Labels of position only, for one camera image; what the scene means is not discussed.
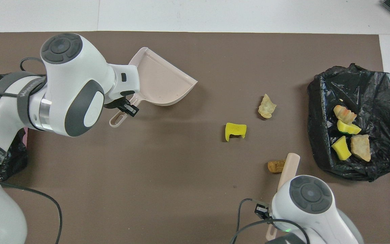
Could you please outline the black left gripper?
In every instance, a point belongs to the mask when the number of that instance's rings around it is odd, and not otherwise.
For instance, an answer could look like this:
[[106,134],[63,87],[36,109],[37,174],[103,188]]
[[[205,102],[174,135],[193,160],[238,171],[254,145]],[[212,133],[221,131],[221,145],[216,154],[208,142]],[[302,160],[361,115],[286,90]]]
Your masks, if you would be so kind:
[[128,114],[131,117],[135,117],[139,111],[139,108],[135,105],[132,105],[126,97],[121,97],[119,99],[113,100],[110,103],[104,104],[104,108],[113,109],[118,108],[120,111]]

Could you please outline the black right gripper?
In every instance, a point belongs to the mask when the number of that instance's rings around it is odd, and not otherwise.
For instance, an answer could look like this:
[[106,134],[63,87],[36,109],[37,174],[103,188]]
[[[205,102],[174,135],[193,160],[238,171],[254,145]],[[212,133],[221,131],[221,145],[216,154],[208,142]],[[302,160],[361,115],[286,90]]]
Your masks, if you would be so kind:
[[270,205],[266,203],[257,203],[254,209],[254,213],[261,219],[266,220],[270,219]]

